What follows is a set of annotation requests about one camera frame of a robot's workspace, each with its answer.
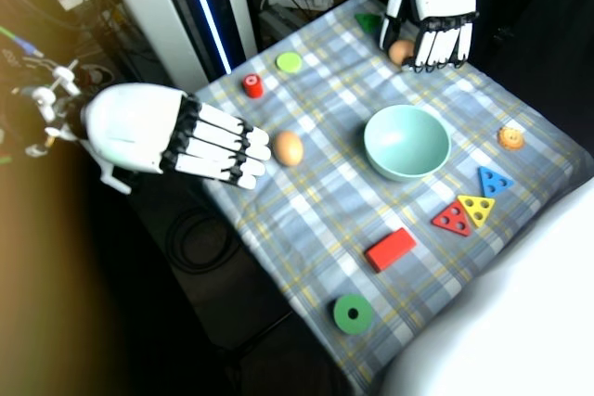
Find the checkered fabric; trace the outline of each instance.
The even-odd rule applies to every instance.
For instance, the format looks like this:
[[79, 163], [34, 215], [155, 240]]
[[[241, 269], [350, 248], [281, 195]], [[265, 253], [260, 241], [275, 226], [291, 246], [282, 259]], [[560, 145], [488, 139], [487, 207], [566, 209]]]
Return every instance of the checkered fabric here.
[[[594, 174], [583, 148], [474, 67], [401, 72], [354, 17], [384, 9], [377, 0], [349, 0], [198, 92], [271, 135], [290, 130], [302, 138], [303, 162], [286, 168], [270, 160], [254, 191], [215, 181], [204, 187], [357, 393], [377, 386], [385, 365], [543, 206]], [[277, 69], [285, 51], [302, 55], [299, 72]], [[257, 100], [241, 90], [251, 72], [265, 83]], [[369, 165], [365, 123], [394, 104], [445, 123], [452, 151], [437, 173], [396, 183]], [[523, 130], [526, 147], [500, 147], [503, 125]], [[486, 224], [469, 237], [432, 225], [456, 195], [481, 195], [479, 166], [515, 182], [497, 196]], [[364, 251], [403, 226], [417, 246], [375, 274]], [[359, 336], [339, 331], [330, 313], [349, 293], [375, 311]]]

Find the brown egg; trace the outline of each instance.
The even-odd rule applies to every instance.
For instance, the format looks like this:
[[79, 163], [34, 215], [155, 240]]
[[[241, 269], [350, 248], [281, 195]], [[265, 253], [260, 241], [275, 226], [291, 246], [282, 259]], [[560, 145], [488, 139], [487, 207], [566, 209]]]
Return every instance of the brown egg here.
[[402, 67], [407, 57], [412, 57], [414, 54], [415, 43], [406, 39], [394, 42], [388, 50], [390, 60], [398, 67]]
[[303, 143], [293, 132], [281, 132], [273, 145], [275, 157], [285, 166], [296, 166], [303, 159]]

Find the teal bowl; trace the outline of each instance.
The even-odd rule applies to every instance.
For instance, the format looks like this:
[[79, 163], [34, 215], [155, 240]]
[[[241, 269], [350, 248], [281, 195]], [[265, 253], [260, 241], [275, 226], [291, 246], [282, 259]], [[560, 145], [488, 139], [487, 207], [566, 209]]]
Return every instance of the teal bowl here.
[[414, 106], [390, 106], [365, 126], [365, 150], [371, 165], [395, 181], [421, 178], [447, 161], [449, 134], [440, 120]]

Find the yellow triangle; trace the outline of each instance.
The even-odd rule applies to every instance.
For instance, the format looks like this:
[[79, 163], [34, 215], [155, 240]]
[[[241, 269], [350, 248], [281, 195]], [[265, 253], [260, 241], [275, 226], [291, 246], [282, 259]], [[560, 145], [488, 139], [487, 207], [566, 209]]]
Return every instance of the yellow triangle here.
[[458, 195], [458, 201], [466, 213], [468, 213], [468, 216], [471, 217], [476, 227], [481, 227], [486, 222], [489, 213], [491, 213], [491, 210], [495, 206], [495, 200], [493, 198]]

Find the power strip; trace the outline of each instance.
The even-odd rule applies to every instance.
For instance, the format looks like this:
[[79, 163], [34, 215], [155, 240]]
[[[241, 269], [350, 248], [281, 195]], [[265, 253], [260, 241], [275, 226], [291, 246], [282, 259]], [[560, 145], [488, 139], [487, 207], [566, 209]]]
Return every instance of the power strip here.
[[268, 0], [270, 5], [280, 5], [284, 6], [285, 8], [299, 8], [301, 9], [309, 9], [312, 11], [326, 11], [334, 4], [334, 0], [317, 0], [314, 3], [314, 0]]

